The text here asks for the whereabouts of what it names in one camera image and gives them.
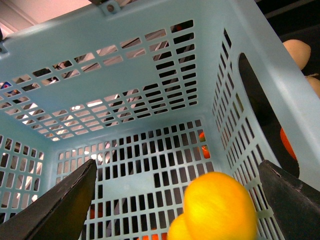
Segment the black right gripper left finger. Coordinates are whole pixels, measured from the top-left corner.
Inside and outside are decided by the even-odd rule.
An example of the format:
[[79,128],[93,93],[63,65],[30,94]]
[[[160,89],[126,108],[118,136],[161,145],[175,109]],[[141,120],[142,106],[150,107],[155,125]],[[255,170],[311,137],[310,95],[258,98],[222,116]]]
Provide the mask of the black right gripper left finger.
[[0,226],[2,240],[77,240],[95,191],[93,159]]

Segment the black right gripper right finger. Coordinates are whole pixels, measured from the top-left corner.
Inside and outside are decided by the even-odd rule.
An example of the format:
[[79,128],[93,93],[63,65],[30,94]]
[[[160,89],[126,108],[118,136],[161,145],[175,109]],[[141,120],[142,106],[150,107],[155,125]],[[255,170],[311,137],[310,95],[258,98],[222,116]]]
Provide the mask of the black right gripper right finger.
[[286,240],[320,238],[320,192],[269,160],[258,166],[268,205]]

